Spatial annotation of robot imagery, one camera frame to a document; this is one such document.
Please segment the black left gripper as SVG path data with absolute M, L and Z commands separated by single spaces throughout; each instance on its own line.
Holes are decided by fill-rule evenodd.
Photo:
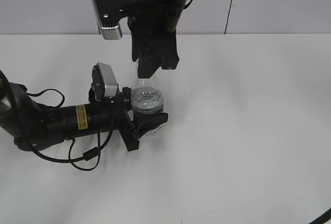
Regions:
M 134 112 L 134 127 L 128 112 L 132 110 L 131 88 L 123 87 L 112 98 L 96 100 L 92 89 L 88 92 L 89 100 L 89 127 L 97 128 L 101 132 L 107 132 L 108 136 L 101 145 L 104 149 L 109 143 L 113 131 L 118 130 L 127 151 L 139 149 L 139 138 L 149 131 L 157 129 L 168 121 L 167 113 L 142 114 Z

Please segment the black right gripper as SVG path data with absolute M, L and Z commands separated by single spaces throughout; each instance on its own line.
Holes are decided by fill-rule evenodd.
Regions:
M 137 5 L 140 8 L 128 17 L 132 60 L 138 61 L 138 78 L 149 79 L 159 67 L 174 70 L 178 65 L 176 26 L 181 5 L 154 0 L 138 2 Z

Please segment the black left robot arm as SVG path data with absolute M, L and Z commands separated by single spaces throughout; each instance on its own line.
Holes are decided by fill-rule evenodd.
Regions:
M 9 82 L 1 74 L 1 128 L 14 138 L 18 149 L 41 152 L 65 140 L 118 130 L 128 151 L 139 149 L 139 139 L 168 121 L 163 109 L 133 112 L 129 87 L 118 89 L 114 78 L 94 67 L 87 104 L 47 106 L 33 99 L 22 84 Z

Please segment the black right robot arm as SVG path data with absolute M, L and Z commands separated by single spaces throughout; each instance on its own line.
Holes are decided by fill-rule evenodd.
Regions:
M 159 69 L 174 70 L 179 62 L 176 27 L 193 0 L 135 0 L 140 7 L 128 17 L 132 60 L 138 62 L 140 79 L 149 79 Z

